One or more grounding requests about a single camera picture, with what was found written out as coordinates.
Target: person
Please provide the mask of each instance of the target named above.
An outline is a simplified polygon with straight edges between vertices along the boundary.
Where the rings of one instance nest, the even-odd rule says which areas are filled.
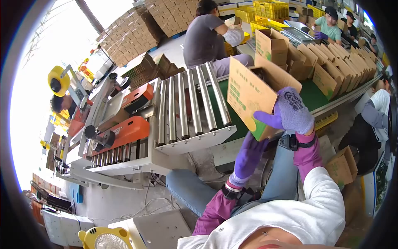
[[[290,245],[335,245],[345,227],[341,192],[322,165],[314,117],[297,91],[278,91],[274,114],[254,112],[254,118],[295,134],[307,143],[290,151],[277,147],[272,174],[259,200],[235,207],[238,193],[254,173],[268,140],[257,142],[248,132],[235,160],[233,173],[216,191],[189,170],[172,170],[166,176],[171,194],[199,218],[192,236],[178,239],[179,249],[270,248],[273,241]],[[300,173],[306,200],[296,201]]]
[[[369,46],[369,48],[376,56],[378,56],[377,38],[375,34],[371,34],[371,45]]]
[[[344,20],[344,18],[342,18],[341,20],[346,22],[346,24],[348,26],[348,32],[349,32],[348,38],[353,41],[357,38],[357,34],[358,34],[357,28],[353,25],[353,23],[355,21],[355,17],[351,11],[347,11],[346,15],[347,15],[347,19]]]
[[[337,26],[337,11],[328,6],[325,9],[325,16],[322,16],[315,20],[314,23],[311,24],[312,29],[314,30],[315,39],[324,39],[330,43],[337,43],[341,45],[341,31]],[[321,26],[321,31],[315,30],[315,26]]]
[[[364,175],[376,166],[378,150],[385,143],[386,151],[389,151],[388,141],[388,109],[390,106],[390,95],[388,84],[382,80],[373,86],[373,95],[366,102],[360,114],[354,119],[354,124],[343,136],[338,146],[342,150],[346,146],[358,149],[359,161],[357,163],[358,175]]]
[[[76,103],[73,101],[72,97],[69,94],[64,95],[63,97],[58,97],[53,95],[50,100],[51,109],[60,113],[63,110],[68,110],[69,118],[72,119],[72,116],[76,110]]]
[[[213,62],[217,77],[229,73],[229,57],[226,55],[224,39],[231,46],[239,45],[244,38],[241,24],[229,28],[218,17],[217,4],[212,0],[201,0],[196,9],[196,18],[189,25],[184,42],[184,61],[188,69],[208,61]],[[250,55],[235,55],[245,66],[253,66]]]

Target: blue jeans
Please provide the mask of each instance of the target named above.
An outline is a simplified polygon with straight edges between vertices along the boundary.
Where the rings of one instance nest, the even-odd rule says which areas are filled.
[[[276,149],[273,170],[259,200],[234,208],[231,217],[254,206],[272,200],[294,200],[297,191],[297,167],[293,165],[293,151],[280,146]],[[166,176],[166,186],[171,194],[198,216],[217,193],[190,170],[174,169]]]

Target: fan grille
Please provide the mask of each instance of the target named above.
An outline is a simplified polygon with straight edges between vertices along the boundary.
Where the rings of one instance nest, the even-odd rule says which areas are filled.
[[[118,236],[103,233],[95,241],[96,249],[129,249],[129,246]]]

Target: desk fan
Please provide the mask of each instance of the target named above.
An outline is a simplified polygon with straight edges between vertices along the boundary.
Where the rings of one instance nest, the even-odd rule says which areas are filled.
[[[79,231],[84,249],[133,249],[130,234],[123,228],[93,227]]]

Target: purple rubber glove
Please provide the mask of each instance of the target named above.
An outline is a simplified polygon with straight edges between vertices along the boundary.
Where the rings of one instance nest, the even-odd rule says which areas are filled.
[[[294,130],[298,134],[307,133],[314,125],[314,117],[293,87],[284,87],[278,91],[273,115],[256,111],[253,116],[271,127]]]
[[[261,142],[249,131],[243,140],[235,160],[234,172],[229,176],[229,182],[237,187],[243,187],[249,180],[268,144],[268,139]]]
[[[329,38],[328,35],[326,35],[325,33],[322,33],[318,30],[314,30],[314,38],[315,39],[324,39],[327,40]]]

